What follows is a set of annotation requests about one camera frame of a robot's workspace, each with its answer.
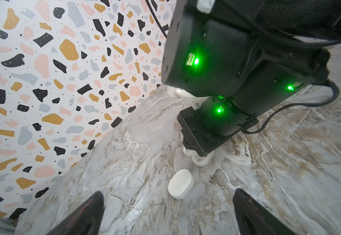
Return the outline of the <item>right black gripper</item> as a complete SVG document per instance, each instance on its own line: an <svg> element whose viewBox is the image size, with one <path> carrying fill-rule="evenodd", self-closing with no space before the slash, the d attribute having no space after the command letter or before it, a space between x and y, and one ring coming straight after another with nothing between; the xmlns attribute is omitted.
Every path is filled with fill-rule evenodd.
<svg viewBox="0 0 341 235"><path fill-rule="evenodd" d="M206 157L232 136L258 123L256 116L243 112L230 98L210 97L194 110L189 107L177 116L181 125L183 145Z"/></svg>

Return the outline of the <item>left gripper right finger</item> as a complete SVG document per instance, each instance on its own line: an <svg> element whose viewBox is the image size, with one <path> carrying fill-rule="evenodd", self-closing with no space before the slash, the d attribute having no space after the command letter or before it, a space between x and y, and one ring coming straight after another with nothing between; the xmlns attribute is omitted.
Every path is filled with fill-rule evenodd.
<svg viewBox="0 0 341 235"><path fill-rule="evenodd" d="M236 189L233 205L242 235L295 235L243 189Z"/></svg>

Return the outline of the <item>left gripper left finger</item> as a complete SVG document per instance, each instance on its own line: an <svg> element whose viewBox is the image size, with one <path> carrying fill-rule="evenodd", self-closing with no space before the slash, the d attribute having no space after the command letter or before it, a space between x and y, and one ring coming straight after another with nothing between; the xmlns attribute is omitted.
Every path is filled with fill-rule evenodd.
<svg viewBox="0 0 341 235"><path fill-rule="evenodd" d="M97 235L104 210L104 196L95 192L48 235Z"/></svg>

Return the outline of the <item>white earbud charging case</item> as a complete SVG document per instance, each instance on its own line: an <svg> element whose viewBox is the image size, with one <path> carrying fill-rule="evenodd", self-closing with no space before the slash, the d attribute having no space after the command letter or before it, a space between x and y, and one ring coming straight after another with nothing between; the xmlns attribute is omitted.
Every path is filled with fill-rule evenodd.
<svg viewBox="0 0 341 235"><path fill-rule="evenodd" d="M171 178L168 184L169 194L176 200L182 200L194 185L194 178L187 169L181 169Z"/></svg>

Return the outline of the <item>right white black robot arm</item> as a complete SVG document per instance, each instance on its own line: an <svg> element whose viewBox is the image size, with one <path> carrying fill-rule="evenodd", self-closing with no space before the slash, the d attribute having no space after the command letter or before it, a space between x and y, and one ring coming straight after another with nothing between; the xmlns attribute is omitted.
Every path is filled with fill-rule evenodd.
<svg viewBox="0 0 341 235"><path fill-rule="evenodd" d="M178 1L161 80L189 104L177 116L184 153L209 159L258 117L308 85L329 87L329 46L341 44L341 1Z"/></svg>

